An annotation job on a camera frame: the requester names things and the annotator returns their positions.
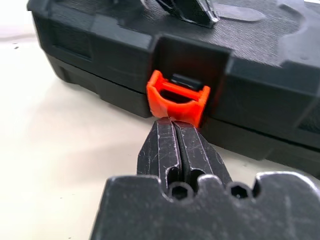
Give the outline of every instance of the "orange plastic clip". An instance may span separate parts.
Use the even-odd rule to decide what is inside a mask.
[[[205,109],[210,87],[204,86],[200,91],[194,91],[176,85],[165,79],[162,73],[155,70],[146,86],[147,97],[152,114],[155,117],[171,117],[199,127],[202,113]],[[164,92],[183,97],[180,103],[163,97]]]

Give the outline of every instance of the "orange latch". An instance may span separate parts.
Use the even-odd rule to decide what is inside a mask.
[[[155,70],[147,83],[146,92],[150,110],[155,117],[171,117],[198,128],[210,87],[204,86],[202,90],[194,91],[169,82],[160,71]]]

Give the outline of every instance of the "white table surface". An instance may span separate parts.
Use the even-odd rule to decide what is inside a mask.
[[[135,174],[154,119],[58,79],[26,3],[0,3],[0,239],[87,240],[106,179]],[[216,149],[249,186],[258,172],[292,170]]]

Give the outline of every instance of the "black plastic tool case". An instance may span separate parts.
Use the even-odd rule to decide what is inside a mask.
[[[211,143],[320,177],[320,4],[217,0],[263,15],[182,21],[155,0],[30,0],[56,74],[143,118],[153,70],[211,87],[202,134]]]

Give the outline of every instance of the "white surface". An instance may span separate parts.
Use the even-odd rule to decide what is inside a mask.
[[[26,1],[2,2],[0,239],[87,240],[106,179],[135,174],[153,119],[59,80]],[[232,178],[249,186],[258,172],[290,170],[217,150]]]

